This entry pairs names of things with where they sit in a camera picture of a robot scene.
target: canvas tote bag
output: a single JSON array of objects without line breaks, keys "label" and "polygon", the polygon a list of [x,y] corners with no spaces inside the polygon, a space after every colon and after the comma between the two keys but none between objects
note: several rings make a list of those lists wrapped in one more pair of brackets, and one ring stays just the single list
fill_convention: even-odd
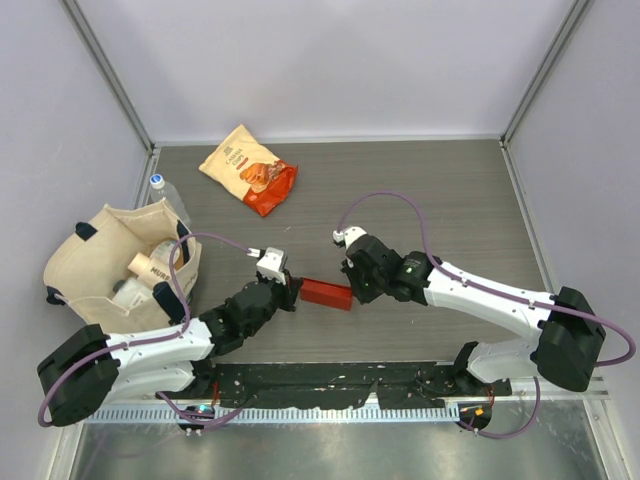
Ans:
[{"label": "canvas tote bag", "polygon": [[[105,205],[89,222],[79,222],[47,263],[47,302],[68,305],[88,324],[100,324],[105,333],[136,333],[180,323],[184,309],[170,280],[156,284],[153,298],[130,309],[111,297],[116,282],[132,276],[127,267],[137,253],[149,256],[161,242],[188,233],[164,199],[137,210]],[[181,248],[184,265],[176,276],[189,295],[198,278],[202,245],[190,238]]]}]

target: white container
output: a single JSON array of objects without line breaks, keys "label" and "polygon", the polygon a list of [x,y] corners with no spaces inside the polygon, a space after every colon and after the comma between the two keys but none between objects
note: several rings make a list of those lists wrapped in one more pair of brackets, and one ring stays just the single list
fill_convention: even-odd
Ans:
[{"label": "white container", "polygon": [[142,253],[138,253],[131,260],[128,268],[138,275],[138,281],[149,288],[153,288],[156,283],[171,282],[169,265],[157,258],[149,258]]},{"label": "white container", "polygon": [[185,227],[191,228],[191,217],[189,217],[187,209],[184,207],[184,203],[182,202],[176,187],[169,182],[166,182],[164,178],[162,178],[162,175],[157,173],[155,175],[151,175],[149,182],[151,183],[151,191],[149,192],[151,200],[159,202],[163,198],[166,198],[169,205],[171,205],[171,209],[176,212],[178,217],[180,217],[180,220],[182,220]]},{"label": "white container", "polygon": [[134,308],[153,297],[151,289],[133,277],[120,282],[114,287],[114,290],[117,288],[117,291],[111,299],[113,303],[124,308]]},{"label": "white container", "polygon": [[[161,262],[164,262],[167,265],[169,265],[171,250],[173,249],[173,246],[176,243],[178,243],[176,240],[165,240],[164,242],[160,243],[156,248],[153,249],[153,252],[151,252],[151,255],[149,255],[149,258],[156,258]],[[182,258],[182,248],[177,248],[176,253],[174,254],[173,266],[175,267],[176,270],[179,270],[183,264],[184,264],[184,259]]]}]

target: orange snack bag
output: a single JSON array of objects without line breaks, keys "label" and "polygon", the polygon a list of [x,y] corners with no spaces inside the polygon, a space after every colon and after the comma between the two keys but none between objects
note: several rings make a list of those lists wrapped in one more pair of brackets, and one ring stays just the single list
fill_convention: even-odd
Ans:
[{"label": "orange snack bag", "polygon": [[262,217],[287,198],[298,174],[298,167],[288,165],[256,142],[244,125],[236,128],[198,169]]}]

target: gray work surface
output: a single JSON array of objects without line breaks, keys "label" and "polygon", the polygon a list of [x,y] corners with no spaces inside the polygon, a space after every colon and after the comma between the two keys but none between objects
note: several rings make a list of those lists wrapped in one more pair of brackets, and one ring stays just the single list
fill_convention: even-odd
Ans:
[{"label": "gray work surface", "polygon": [[[436,255],[470,273],[543,290],[509,174],[495,140],[274,144],[300,167],[289,198],[261,218],[198,170],[215,147],[162,148],[158,172],[180,192],[194,232],[215,232],[250,247],[273,246],[289,256],[294,276],[347,284],[344,249],[331,233],[359,196],[393,189],[423,209]],[[400,255],[423,250],[413,210],[375,197],[349,217]],[[203,239],[195,315],[221,304],[251,281],[255,260]],[[379,298],[354,301],[350,312],[298,301],[223,361],[313,362],[452,360],[465,342],[501,341],[510,332],[443,308]]]},{"label": "gray work surface", "polygon": [[[532,403],[497,402],[491,431],[519,428]],[[72,480],[607,478],[581,401],[543,402],[531,430],[511,440],[451,423],[230,425],[189,438],[175,425],[87,425],[83,433]]]}]

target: red box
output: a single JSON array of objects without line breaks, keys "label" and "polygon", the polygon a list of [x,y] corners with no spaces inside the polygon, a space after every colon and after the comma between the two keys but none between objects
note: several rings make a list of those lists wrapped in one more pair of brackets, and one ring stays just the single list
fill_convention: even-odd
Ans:
[{"label": "red box", "polygon": [[311,278],[304,278],[300,289],[300,299],[305,302],[318,303],[327,307],[351,310],[353,296],[351,287],[334,283],[320,282]]}]

